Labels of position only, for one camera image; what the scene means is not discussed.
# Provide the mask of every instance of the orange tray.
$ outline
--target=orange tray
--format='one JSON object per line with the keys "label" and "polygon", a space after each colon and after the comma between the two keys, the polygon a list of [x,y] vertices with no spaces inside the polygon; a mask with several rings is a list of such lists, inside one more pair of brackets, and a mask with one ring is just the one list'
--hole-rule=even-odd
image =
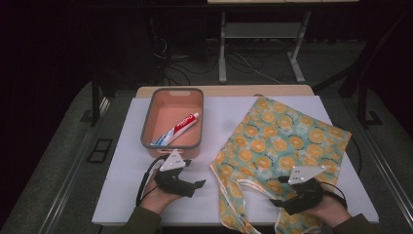
{"label": "orange tray", "polygon": [[[172,129],[190,114],[200,113],[192,127],[168,146],[151,142]],[[152,96],[140,141],[149,154],[157,158],[177,148],[182,158],[192,159],[200,154],[204,119],[204,93],[196,88],[161,88]]]}

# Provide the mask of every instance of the orange flower pattern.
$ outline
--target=orange flower pattern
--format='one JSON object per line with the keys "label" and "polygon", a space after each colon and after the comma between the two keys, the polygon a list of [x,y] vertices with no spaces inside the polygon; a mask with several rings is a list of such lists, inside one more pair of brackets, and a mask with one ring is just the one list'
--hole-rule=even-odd
{"label": "orange flower pattern", "polygon": [[[335,184],[351,133],[267,97],[259,97],[210,164],[218,182],[219,215],[228,228],[259,233],[248,221],[242,186],[273,199],[289,199],[292,188],[278,181],[294,166],[324,165],[317,178]],[[303,233],[320,220],[281,210],[276,233]]]}

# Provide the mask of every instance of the floor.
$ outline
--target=floor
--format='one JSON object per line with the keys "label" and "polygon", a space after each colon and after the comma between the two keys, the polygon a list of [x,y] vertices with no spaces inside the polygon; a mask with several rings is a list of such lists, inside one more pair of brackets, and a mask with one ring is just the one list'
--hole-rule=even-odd
{"label": "floor", "polygon": [[[221,85],[218,82],[218,47],[209,40],[205,58],[188,57],[175,52],[171,68],[159,85]],[[291,41],[229,41],[226,45],[226,85],[296,84],[286,57]],[[363,42],[304,43],[298,62],[304,84],[314,86],[349,66],[364,47]],[[339,127],[353,133],[347,148],[356,169],[375,206],[380,223],[379,233],[413,233],[412,220],[406,218],[407,204],[413,188],[409,186],[413,165],[412,138],[374,93],[368,93],[368,110],[375,111],[383,122],[365,129],[356,119],[357,94],[341,98],[337,91],[342,81],[316,93]],[[111,157],[123,127],[135,90],[119,90],[116,96],[102,102],[101,118],[94,127],[91,115],[91,84],[73,100],[56,131],[41,163],[36,169],[1,233],[113,233],[117,227],[102,227],[91,222]],[[113,140],[102,164],[86,162],[96,141]],[[394,173],[390,178],[389,171]],[[183,233],[165,229],[164,233]],[[197,233],[230,233],[225,228],[196,230]]]}

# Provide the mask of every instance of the dark background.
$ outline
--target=dark background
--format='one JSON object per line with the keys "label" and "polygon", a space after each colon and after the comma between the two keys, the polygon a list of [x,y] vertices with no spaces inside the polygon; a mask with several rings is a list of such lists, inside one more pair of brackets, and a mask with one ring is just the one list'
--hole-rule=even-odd
{"label": "dark background", "polygon": [[[150,11],[128,11],[121,15],[110,11],[85,12],[77,8],[79,3],[82,2],[0,1],[3,149],[0,227],[71,101],[91,81],[95,71],[107,96],[113,96],[119,89],[156,85],[162,69],[162,64],[152,56],[153,50],[157,50],[157,36],[168,39],[177,51],[197,57],[204,55],[206,38],[219,36],[218,11],[164,10],[158,14],[154,26]],[[144,4],[174,3],[152,1]],[[355,6],[317,7],[313,9],[306,38],[308,43],[363,40],[373,44],[370,48],[375,48],[386,30],[409,9],[407,6],[406,1],[360,1]],[[292,9],[282,9],[284,16],[293,16],[297,10]],[[260,16],[270,19],[274,12],[267,10]],[[412,16],[407,15],[397,26],[366,77],[371,81],[370,87],[413,136],[413,125],[409,123],[413,119],[409,94],[413,82],[407,82],[413,74],[410,65],[413,60]],[[262,20],[246,12],[233,12],[231,17]]]}

